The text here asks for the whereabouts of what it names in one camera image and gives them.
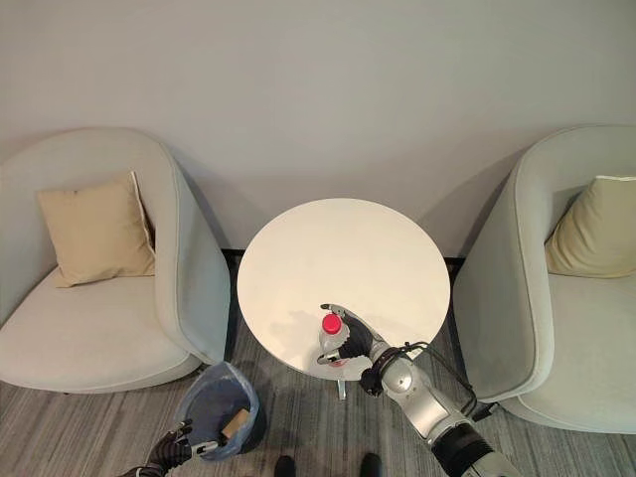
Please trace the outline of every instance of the round table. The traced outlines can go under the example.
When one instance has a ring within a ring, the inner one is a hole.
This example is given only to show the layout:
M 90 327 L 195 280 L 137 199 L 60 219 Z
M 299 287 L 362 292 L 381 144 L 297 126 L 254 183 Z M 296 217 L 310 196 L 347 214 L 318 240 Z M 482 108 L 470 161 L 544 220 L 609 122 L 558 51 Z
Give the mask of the round table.
M 373 202 L 326 199 L 295 207 L 254 237 L 238 270 L 247 326 L 273 356 L 301 373 L 357 381 L 371 362 L 318 365 L 318 334 L 335 303 L 353 311 L 390 345 L 430 342 L 448 308 L 441 253 L 416 223 Z

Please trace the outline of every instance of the blue trash bin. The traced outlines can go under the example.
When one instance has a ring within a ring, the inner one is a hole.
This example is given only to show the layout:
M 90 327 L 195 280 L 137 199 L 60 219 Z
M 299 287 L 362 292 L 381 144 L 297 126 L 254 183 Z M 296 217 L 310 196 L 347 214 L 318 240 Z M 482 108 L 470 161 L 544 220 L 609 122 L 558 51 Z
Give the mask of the blue trash bin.
M 175 421 L 192 419 L 188 440 L 195 448 L 203 442 L 222 442 L 222 429 L 241 409 L 249 411 L 247 421 L 226 445 L 200 455 L 201 458 L 223 460 L 249 452 L 265 433 L 266 418 L 256 391 L 239 370 L 223 362 L 207 368 L 192 384 L 177 407 Z

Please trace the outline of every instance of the black cable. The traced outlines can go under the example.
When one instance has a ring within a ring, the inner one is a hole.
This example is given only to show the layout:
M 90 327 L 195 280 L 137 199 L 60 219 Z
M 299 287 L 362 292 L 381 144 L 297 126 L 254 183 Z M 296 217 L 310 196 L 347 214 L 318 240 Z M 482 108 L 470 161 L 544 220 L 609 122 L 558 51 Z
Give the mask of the black cable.
M 430 346 L 429 343 L 425 341 L 418 341 L 412 344 L 406 342 L 404 346 L 399 348 L 399 350 L 404 354 L 416 349 L 421 350 L 422 352 L 427 353 L 430 357 L 434 358 L 435 361 L 437 361 L 448 373 L 450 373 L 450 375 L 455 379 L 455 381 L 459 383 L 459 385 L 461 385 L 461 387 L 470 394 L 470 400 L 461 407 L 462 413 L 470 417 L 470 414 L 475 410 L 475 407 L 477 407 L 477 396 L 475 395 L 475 392 L 471 384 L 468 383 L 457 372 L 457 370 L 455 370 L 452 366 L 450 366 L 448 362 L 446 361 L 446 359 L 441 355 L 441 353 L 439 353 L 435 348 Z

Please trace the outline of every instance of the black shoe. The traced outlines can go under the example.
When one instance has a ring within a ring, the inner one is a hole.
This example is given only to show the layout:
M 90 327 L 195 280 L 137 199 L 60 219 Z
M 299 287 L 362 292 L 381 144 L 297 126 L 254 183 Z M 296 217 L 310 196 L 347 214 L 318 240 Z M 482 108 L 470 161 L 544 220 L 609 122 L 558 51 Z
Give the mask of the black shoe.
M 274 477 L 296 477 L 296 463 L 288 455 L 278 457 L 274 467 Z
M 362 459 L 360 477 L 382 477 L 382 459 L 378 454 L 369 452 Z

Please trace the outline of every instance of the floor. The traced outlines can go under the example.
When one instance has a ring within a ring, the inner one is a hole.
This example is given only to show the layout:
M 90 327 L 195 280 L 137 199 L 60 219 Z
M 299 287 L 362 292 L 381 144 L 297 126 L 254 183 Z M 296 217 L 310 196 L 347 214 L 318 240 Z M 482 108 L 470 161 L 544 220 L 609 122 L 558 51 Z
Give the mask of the floor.
M 239 258 L 229 258 L 236 278 Z M 270 476 L 279 455 L 292 455 L 298 476 L 350 477 L 368 451 L 380 454 L 388 476 L 443 476 L 400 410 L 348 384 L 337 399 L 333 383 L 309 378 L 271 357 L 253 338 L 233 300 L 232 363 L 253 383 L 267 412 L 268 430 L 251 453 L 220 463 L 195 458 L 174 477 Z M 434 345 L 449 360 L 452 323 Z M 460 387 L 427 357 L 418 358 L 453 398 Z M 170 426 L 172 413 L 196 376 L 152 389 L 111 395 L 66 396 L 0 383 L 0 475 L 115 476 L 143 462 Z M 636 477 L 636 435 L 604 435 L 540 427 L 499 410 L 477 429 L 522 474 L 542 477 Z

